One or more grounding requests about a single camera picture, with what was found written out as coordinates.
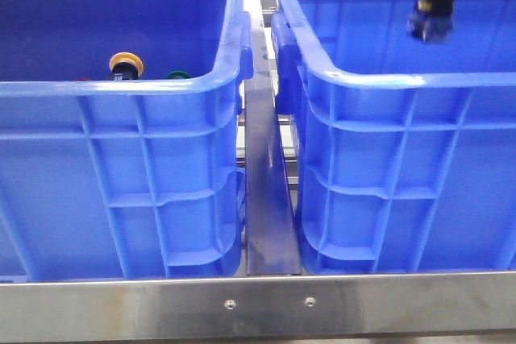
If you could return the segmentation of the metal rack frame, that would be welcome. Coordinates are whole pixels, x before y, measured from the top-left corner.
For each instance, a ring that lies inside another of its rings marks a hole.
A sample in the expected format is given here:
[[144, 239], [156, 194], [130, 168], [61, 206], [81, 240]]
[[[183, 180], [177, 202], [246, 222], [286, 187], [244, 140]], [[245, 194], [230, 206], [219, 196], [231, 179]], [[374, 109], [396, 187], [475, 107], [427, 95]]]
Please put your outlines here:
[[[312, 296], [317, 304], [307, 308]], [[228, 299], [234, 310], [224, 308]], [[515, 328], [511, 271], [3, 284], [3, 342], [332, 338]]]

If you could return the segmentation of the metal divider rail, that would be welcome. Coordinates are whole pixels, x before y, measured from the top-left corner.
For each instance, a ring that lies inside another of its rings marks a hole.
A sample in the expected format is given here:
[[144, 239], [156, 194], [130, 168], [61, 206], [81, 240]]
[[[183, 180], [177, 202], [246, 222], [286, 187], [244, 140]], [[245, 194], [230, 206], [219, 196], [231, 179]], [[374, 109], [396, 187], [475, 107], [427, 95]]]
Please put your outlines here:
[[302, 264], [261, 11], [251, 14], [251, 34], [254, 75], [244, 84], [247, 274], [299, 276]]

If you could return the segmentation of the blue plastic crate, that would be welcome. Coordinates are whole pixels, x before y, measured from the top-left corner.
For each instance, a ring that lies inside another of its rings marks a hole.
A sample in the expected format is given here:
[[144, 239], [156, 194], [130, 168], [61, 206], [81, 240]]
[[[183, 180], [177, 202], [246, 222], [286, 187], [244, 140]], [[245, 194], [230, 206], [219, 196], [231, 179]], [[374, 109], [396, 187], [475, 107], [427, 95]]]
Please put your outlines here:
[[515, 267], [515, 0], [456, 0], [441, 43], [415, 1], [280, 0], [310, 273]]
[[233, 275], [252, 74], [243, 0], [1, 0], [2, 282]]

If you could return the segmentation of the yellow push button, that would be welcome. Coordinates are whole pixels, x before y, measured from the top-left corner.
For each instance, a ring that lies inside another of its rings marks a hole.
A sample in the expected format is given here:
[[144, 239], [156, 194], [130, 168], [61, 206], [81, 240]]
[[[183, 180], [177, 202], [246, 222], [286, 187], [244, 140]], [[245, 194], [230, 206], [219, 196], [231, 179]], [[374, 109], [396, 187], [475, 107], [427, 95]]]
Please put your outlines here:
[[113, 81], [135, 81], [144, 73], [144, 63], [132, 52], [118, 52], [110, 58], [109, 69]]

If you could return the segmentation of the right frame screw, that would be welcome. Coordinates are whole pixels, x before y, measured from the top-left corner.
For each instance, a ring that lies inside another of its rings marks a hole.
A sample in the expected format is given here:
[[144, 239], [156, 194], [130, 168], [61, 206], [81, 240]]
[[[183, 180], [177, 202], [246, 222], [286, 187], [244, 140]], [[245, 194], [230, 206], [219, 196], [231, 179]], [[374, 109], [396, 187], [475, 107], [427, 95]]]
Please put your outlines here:
[[312, 308], [317, 304], [317, 300], [312, 296], [307, 296], [304, 300], [304, 304], [307, 308]]

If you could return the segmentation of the blue plastic crate right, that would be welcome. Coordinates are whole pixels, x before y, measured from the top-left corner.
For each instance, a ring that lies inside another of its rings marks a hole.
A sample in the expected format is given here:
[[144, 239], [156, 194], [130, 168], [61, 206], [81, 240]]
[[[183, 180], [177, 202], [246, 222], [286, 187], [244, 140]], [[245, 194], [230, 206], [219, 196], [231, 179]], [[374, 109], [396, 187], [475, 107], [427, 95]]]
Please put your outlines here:
[[441, 43], [415, 1], [280, 0], [310, 273], [515, 267], [515, 0], [456, 0]]

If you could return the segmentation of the blue plastic crate left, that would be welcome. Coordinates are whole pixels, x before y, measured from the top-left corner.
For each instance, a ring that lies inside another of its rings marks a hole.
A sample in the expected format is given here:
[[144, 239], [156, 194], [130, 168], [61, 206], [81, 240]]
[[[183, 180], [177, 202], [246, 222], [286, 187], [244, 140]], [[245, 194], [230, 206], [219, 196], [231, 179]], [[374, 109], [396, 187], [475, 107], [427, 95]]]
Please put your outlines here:
[[243, 0], [1, 0], [2, 282], [233, 275], [252, 74]]

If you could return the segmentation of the frame screw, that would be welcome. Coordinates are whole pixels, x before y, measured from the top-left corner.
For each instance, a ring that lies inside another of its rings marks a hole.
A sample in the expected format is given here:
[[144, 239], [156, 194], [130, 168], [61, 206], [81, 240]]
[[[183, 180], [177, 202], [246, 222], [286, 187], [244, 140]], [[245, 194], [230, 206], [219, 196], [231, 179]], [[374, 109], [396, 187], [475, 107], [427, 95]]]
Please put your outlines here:
[[237, 301], [234, 299], [228, 299], [224, 302], [224, 308], [227, 310], [234, 310], [237, 306]]
[[317, 304], [317, 300], [312, 296], [307, 296], [304, 300], [304, 304], [307, 308], [312, 308]]

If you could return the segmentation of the left frame screw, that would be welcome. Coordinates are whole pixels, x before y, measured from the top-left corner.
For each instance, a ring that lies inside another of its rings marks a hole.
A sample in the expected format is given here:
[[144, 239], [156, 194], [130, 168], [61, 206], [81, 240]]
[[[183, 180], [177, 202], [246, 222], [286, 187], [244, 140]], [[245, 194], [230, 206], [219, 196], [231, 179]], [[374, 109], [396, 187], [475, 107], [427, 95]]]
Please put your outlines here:
[[224, 302], [224, 308], [227, 310], [234, 310], [237, 306], [237, 301], [234, 299], [228, 299]]

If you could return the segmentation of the green push button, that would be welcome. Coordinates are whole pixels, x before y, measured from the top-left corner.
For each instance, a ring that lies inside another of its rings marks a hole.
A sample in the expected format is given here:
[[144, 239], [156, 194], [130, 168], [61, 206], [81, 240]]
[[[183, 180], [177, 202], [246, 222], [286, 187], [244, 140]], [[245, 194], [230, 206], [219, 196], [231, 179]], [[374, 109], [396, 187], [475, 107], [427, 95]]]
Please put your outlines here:
[[190, 79], [192, 76], [182, 70], [174, 70], [167, 74], [166, 78], [170, 80], [184, 80], [184, 79]]

